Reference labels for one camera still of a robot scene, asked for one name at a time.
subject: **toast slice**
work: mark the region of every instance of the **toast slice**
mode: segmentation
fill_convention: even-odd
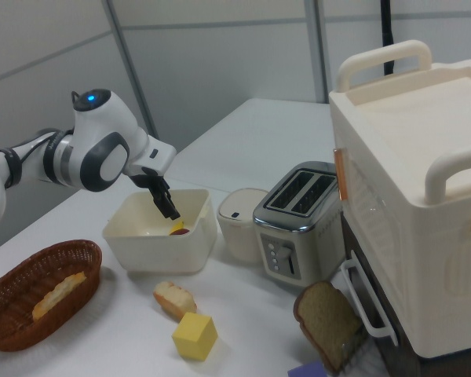
[[[324,367],[337,375],[345,362],[342,344],[350,342],[363,324],[347,298],[329,281],[320,281],[303,290],[293,311]]]
[[[177,320],[181,320],[186,312],[197,312],[192,294],[170,281],[157,284],[153,295],[161,307]]]
[[[44,296],[43,300],[33,308],[31,315],[33,320],[39,320],[46,315],[58,302],[68,296],[74,289],[76,289],[84,280],[86,274],[82,271],[74,273],[73,275],[65,278],[55,288]]]

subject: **silver toaster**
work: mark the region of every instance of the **silver toaster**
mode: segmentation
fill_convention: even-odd
[[[300,287],[330,279],[345,258],[340,213],[335,165],[297,165],[253,212],[266,273]]]

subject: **wicker basket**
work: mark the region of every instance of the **wicker basket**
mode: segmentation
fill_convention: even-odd
[[[0,278],[0,350],[24,350],[47,338],[79,311],[100,283],[101,249],[92,241],[57,243],[33,254]],[[46,315],[33,321],[34,306],[67,276],[86,279]]]

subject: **white canister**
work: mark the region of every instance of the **white canister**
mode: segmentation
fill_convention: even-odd
[[[267,194],[259,188],[241,188],[229,194],[218,207],[217,219],[227,247],[240,261],[262,263],[253,211]]]

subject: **table surface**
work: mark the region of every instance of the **table surface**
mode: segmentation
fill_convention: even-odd
[[[333,161],[333,130],[325,104],[249,100],[178,154],[166,179],[172,189],[208,188],[216,210],[232,191],[271,189],[299,163]],[[191,275],[128,273],[101,232],[131,193],[121,177],[108,190],[80,191],[0,247],[0,277],[44,247],[88,239],[103,251],[100,286],[65,325],[31,348],[0,352],[0,377],[74,375],[286,376],[319,360],[293,316],[300,292],[272,280],[262,265],[228,253],[218,227],[204,268]],[[181,358],[173,344],[177,322],[155,302],[157,283],[171,280],[192,292],[199,313],[218,331],[204,362]],[[345,291],[339,274],[334,286]],[[387,376],[369,340],[346,376]]]

